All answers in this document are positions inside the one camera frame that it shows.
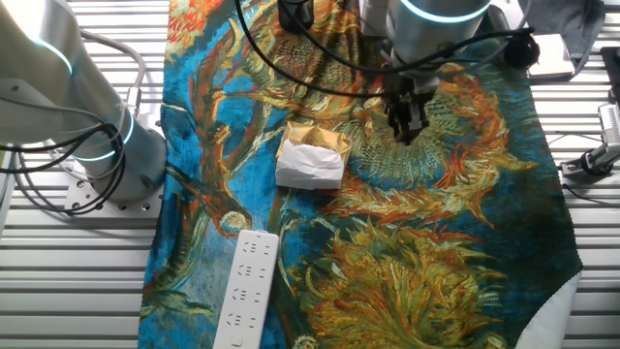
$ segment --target metal mounting plate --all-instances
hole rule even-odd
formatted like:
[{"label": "metal mounting plate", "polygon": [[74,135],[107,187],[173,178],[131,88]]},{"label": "metal mounting plate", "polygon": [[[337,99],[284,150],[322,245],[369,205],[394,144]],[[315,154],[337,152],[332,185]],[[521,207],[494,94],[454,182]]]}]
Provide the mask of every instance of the metal mounting plate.
[{"label": "metal mounting plate", "polygon": [[[83,172],[84,168],[77,162],[74,170]],[[81,215],[79,218],[155,218],[159,216],[162,207],[164,186],[162,185],[150,197],[133,202],[114,202],[108,201],[103,204],[101,209]],[[88,183],[77,178],[71,177],[69,181],[69,191],[65,208],[75,208],[83,206],[92,201],[99,195]]]}]

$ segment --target power outlet socket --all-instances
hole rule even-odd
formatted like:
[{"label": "power outlet socket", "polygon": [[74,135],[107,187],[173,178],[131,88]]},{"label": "power outlet socket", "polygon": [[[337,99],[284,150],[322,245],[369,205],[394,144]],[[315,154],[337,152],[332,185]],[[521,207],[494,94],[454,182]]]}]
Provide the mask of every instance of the power outlet socket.
[{"label": "power outlet socket", "polygon": [[239,233],[213,349],[261,346],[278,244],[267,232]]}]

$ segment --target gray fabric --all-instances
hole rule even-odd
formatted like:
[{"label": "gray fabric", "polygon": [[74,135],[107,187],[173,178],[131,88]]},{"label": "gray fabric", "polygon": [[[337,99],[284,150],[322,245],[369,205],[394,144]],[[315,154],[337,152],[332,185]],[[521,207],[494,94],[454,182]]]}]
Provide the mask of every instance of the gray fabric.
[{"label": "gray fabric", "polygon": [[[579,73],[603,28],[605,4],[601,0],[533,1],[528,24],[537,35],[561,34],[571,54],[575,74]],[[525,9],[527,0],[519,0],[519,3]]]}]

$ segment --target metal slatted table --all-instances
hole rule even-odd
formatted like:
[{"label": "metal slatted table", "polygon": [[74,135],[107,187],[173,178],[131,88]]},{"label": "metal slatted table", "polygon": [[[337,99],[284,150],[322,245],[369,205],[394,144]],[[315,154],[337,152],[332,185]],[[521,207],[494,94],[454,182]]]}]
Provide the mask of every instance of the metal slatted table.
[{"label": "metal slatted table", "polygon": [[[570,83],[534,86],[536,108],[557,163],[598,143],[560,132],[598,132],[597,107],[609,81],[599,50],[620,47],[620,0],[606,0],[603,33],[586,69]],[[89,31],[120,40],[148,64],[139,121],[156,128],[162,98],[168,1],[70,2]],[[95,43],[88,51],[121,95],[137,71],[130,57]],[[28,166],[48,161],[29,156]],[[64,204],[68,177],[54,168],[35,184]],[[620,348],[620,174],[578,194],[617,206],[566,198],[585,265],[564,348]],[[0,239],[0,348],[136,348],[144,266],[155,220],[59,220],[15,191]]]}]

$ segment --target patterned fabric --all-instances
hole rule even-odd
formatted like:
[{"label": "patterned fabric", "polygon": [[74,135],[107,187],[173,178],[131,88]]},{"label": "patterned fabric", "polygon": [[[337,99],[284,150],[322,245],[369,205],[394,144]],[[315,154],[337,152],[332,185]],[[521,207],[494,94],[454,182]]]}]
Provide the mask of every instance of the patterned fabric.
[{"label": "patterned fabric", "polygon": [[[315,36],[377,64],[357,10],[314,3]],[[292,74],[380,90],[381,78],[284,32],[275,0],[243,5],[259,45]],[[171,1],[169,176],[139,347],[212,347],[236,235],[254,229],[281,238],[262,348],[513,348],[582,268],[526,78],[489,66],[442,82],[431,126],[411,146],[393,141],[383,110],[380,99],[325,95],[274,74],[249,47],[232,0]],[[289,120],[352,138],[341,190],[275,186]]]}]

